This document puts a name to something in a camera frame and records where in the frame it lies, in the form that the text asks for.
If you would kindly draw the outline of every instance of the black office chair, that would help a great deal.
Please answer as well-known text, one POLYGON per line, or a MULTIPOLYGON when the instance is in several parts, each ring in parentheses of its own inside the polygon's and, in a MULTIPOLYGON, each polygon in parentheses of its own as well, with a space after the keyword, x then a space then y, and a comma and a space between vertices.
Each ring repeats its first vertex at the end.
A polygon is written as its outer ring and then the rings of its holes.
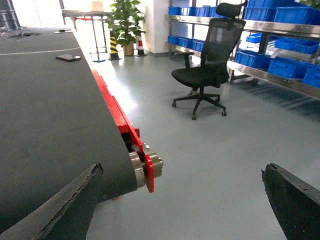
POLYGON ((178 52, 177 56, 184 56, 185 67, 174 70, 172 76, 181 84, 193 89, 200 88, 199 93, 190 93, 186 97, 173 100, 172 107, 176 107, 176 101, 197 99, 192 113, 192 120, 196 120, 196 111, 202 100, 222 108, 222 116, 227 115, 226 107, 219 103, 220 94, 206 94, 204 88, 213 86, 220 88, 229 79, 227 71, 228 58, 238 43, 245 27, 244 20, 235 19, 240 14, 241 7, 246 4, 221 3, 216 8, 216 13, 228 18, 212 18, 209 22, 208 33, 201 52, 201 63, 198 67, 190 68, 189 56, 193 52, 178 52))

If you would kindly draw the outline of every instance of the red bracket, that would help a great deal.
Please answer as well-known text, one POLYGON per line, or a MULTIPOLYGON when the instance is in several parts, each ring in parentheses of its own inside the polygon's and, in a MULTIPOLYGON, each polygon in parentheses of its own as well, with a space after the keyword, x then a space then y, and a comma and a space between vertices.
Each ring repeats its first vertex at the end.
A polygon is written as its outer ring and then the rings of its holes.
POLYGON ((144 153, 143 143, 140 140, 139 128, 134 128, 128 117, 120 107, 115 96, 112 96, 108 90, 107 84, 98 72, 91 67, 92 74, 102 93, 102 96, 113 116, 114 122, 117 125, 121 134, 129 133, 129 139, 134 150, 138 153, 140 159, 144 160, 147 175, 145 176, 145 184, 150 193, 155 191, 155 170, 152 160, 148 154, 144 153))

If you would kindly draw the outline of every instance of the headrest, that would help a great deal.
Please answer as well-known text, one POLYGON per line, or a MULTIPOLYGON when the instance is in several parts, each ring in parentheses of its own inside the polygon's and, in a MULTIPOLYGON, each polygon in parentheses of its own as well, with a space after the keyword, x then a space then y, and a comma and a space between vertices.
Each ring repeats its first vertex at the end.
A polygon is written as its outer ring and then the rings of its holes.
POLYGON ((245 6, 247 4, 247 1, 244 1, 242 4, 230 4, 230 3, 220 3, 215 12, 219 15, 234 19, 236 16, 240 14, 242 6, 245 6))

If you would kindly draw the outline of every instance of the caster wheel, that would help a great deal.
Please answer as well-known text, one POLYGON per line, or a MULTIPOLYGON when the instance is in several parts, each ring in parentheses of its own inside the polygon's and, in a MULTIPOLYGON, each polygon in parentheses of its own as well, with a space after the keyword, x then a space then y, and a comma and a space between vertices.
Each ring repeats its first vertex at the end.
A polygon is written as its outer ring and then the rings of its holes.
POLYGON ((251 86, 257 86, 258 85, 258 82, 259 82, 259 79, 258 78, 254 78, 250 81, 250 84, 251 86))

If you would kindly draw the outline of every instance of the yellow and black post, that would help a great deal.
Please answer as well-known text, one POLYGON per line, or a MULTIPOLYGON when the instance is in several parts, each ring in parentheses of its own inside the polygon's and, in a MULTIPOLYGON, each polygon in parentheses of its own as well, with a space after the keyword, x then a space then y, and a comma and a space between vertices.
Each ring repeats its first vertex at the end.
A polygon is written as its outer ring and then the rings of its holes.
POLYGON ((110 30, 110 53, 108 60, 119 60, 118 50, 117 50, 117 43, 114 35, 114 31, 110 30))

